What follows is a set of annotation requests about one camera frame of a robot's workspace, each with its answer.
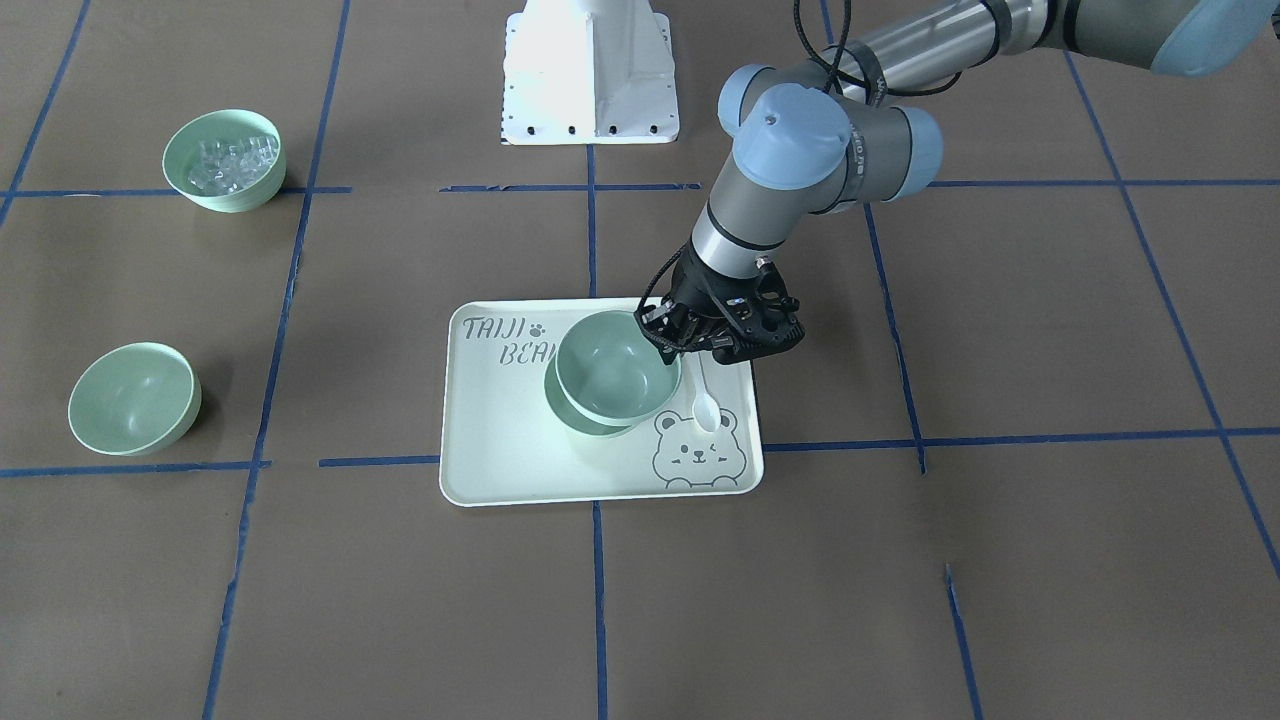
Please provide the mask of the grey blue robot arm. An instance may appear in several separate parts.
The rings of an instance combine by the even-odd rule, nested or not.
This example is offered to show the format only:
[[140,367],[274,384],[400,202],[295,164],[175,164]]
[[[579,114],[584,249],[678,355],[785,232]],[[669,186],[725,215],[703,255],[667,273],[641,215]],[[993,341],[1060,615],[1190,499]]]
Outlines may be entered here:
[[731,152],[662,268],[669,290],[639,304],[637,327],[668,364],[699,351],[723,365],[787,351],[804,329],[776,259],[801,217],[904,199],[940,172],[937,122],[900,99],[1038,47],[1210,76],[1274,12],[1272,1],[946,1],[863,38],[806,46],[795,67],[742,67],[717,102]]

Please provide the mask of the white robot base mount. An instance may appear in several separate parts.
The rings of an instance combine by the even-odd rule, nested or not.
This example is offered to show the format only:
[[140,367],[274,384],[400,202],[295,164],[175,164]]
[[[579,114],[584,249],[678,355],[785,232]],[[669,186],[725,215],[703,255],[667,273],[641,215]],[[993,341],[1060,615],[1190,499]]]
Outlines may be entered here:
[[527,1],[503,37],[502,143],[678,138],[671,23],[649,1]]

